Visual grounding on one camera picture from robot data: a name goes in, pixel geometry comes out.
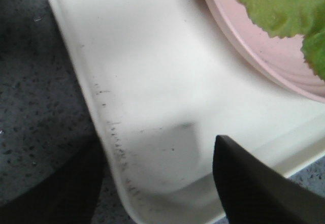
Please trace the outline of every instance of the green lettuce leaf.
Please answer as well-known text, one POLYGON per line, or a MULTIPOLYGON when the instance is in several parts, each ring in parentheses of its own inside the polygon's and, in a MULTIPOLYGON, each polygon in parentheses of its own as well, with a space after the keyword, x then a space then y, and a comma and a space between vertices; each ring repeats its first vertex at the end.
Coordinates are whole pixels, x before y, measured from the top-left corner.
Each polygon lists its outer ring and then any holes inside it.
POLYGON ((325 0, 238 0, 270 37, 304 35, 305 59, 325 80, 325 0))
POLYGON ((301 51, 315 73, 325 80, 325 28, 306 36, 301 51))
POLYGON ((307 34, 315 23, 315 11, 325 0, 238 0, 249 18, 269 36, 307 34))

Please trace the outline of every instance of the white plastic tray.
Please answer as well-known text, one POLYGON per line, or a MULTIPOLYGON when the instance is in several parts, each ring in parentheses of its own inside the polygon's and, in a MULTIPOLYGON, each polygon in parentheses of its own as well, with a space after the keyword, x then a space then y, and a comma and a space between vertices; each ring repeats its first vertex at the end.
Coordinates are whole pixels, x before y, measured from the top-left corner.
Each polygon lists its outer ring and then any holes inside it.
POLYGON ((324 104, 252 69, 204 0, 50 4, 119 195, 137 223, 223 216, 211 176, 217 134, 285 176, 325 154, 324 104))

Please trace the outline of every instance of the pink bowl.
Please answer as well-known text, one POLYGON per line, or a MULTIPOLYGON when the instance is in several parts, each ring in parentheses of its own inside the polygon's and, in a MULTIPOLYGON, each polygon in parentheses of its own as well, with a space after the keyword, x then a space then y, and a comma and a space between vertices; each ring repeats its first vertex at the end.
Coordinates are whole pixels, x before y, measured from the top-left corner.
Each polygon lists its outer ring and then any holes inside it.
POLYGON ((277 84, 325 103, 325 82, 305 62, 302 36, 270 38, 236 0, 206 2, 221 30, 251 65, 277 84))

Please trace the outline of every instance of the speckled countertop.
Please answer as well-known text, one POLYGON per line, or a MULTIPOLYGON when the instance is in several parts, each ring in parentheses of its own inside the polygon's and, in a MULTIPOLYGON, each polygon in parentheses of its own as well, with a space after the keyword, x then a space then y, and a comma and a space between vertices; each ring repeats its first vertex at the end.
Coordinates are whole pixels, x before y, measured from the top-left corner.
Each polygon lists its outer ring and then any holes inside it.
MULTIPOLYGON (((47 0, 0 0, 0 7, 3 205, 53 173, 95 130, 47 0)), ((325 157, 292 177, 325 197, 324 179, 325 157)), ((134 223, 107 167, 92 223, 134 223)))

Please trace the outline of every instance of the black object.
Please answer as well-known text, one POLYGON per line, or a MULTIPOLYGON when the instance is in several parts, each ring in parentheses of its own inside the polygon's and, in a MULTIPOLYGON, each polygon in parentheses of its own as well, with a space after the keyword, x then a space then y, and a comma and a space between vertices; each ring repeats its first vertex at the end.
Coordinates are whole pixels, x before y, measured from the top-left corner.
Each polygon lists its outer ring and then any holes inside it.
POLYGON ((322 224, 325 199, 285 179, 228 136, 217 136, 214 181, 230 224, 322 224))
POLYGON ((1 224, 89 224, 99 197, 104 154, 98 140, 29 192, 0 207, 1 224))

